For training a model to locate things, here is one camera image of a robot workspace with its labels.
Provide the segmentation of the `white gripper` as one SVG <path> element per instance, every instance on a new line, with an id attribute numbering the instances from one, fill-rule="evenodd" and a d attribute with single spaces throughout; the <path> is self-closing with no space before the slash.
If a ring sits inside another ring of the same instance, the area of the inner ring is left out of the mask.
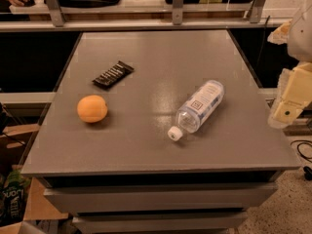
<path id="1" fill-rule="evenodd" d="M 288 42 L 291 57 L 300 62 L 292 70 L 283 69 L 278 80 L 268 124 L 275 129 L 291 125 L 312 102 L 312 0 L 306 0 L 292 18 L 286 21 L 267 38 L 272 44 Z"/>

